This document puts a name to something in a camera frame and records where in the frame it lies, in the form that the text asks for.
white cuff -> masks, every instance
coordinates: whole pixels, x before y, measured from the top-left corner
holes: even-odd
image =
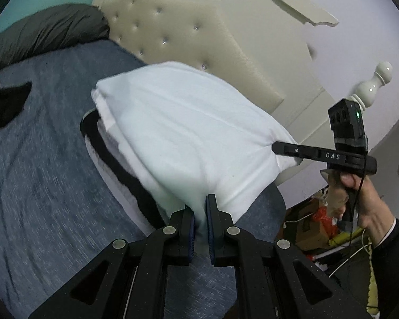
[[[393,231],[395,225],[396,225],[396,217],[394,218],[392,227],[389,229],[389,231],[387,232],[387,234],[384,235],[383,239],[379,242],[379,244],[378,244],[377,246],[375,246],[374,248],[377,248],[378,246],[380,246],[380,245],[384,242],[384,240],[385,240],[386,238],[388,238],[388,236],[392,233],[392,231]]]

white bedpost finial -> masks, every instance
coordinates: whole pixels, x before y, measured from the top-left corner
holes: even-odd
[[[348,97],[351,101],[357,102],[362,111],[369,108],[375,101],[375,96],[380,87],[392,80],[392,65],[385,61],[375,67],[374,76],[367,82],[360,83],[353,95]]]

device handle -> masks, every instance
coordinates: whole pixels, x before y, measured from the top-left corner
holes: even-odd
[[[358,195],[358,191],[347,187],[345,187],[345,190],[349,195],[349,199],[346,202],[346,211],[341,220],[337,222],[337,226],[341,231],[350,234],[350,232],[355,231],[358,227],[359,205],[357,204],[354,208],[354,202]]]

person's arm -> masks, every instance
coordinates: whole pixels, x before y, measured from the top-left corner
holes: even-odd
[[[342,173],[342,183],[358,190],[360,178]],[[378,288],[381,319],[387,318],[399,301],[399,220],[380,199],[369,177],[365,177],[359,197],[359,224],[366,228],[373,244],[372,265]],[[337,215],[342,215],[341,208]]]

triangular cutout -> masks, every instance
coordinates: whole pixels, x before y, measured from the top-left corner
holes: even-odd
[[[315,305],[332,296],[332,292],[300,261],[293,263],[307,301]]]
[[[92,305],[99,292],[100,285],[106,275],[109,262],[101,262],[87,277],[85,277],[73,290],[70,296],[86,305]]]

